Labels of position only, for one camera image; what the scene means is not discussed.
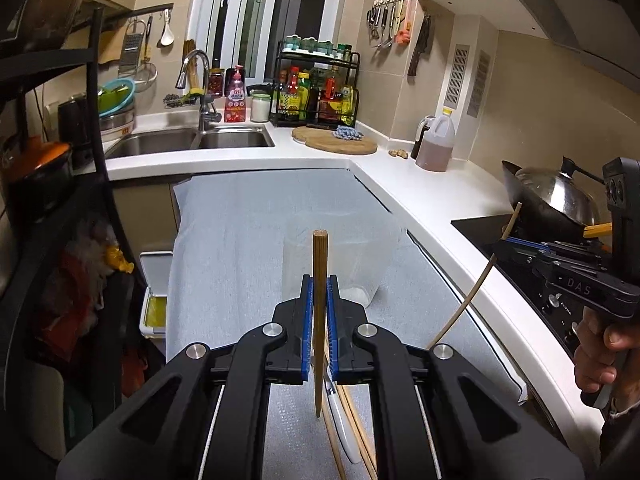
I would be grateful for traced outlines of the person's right hand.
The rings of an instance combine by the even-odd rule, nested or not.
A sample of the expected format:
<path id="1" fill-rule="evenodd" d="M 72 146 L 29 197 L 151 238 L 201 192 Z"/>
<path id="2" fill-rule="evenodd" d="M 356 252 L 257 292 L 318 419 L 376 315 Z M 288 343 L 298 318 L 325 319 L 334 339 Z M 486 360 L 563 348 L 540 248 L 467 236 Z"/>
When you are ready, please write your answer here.
<path id="1" fill-rule="evenodd" d="M 577 326 L 574 354 L 576 386 L 585 393 L 612 385 L 617 411 L 639 404 L 639 324 L 609 323 L 600 313 L 584 309 Z"/>

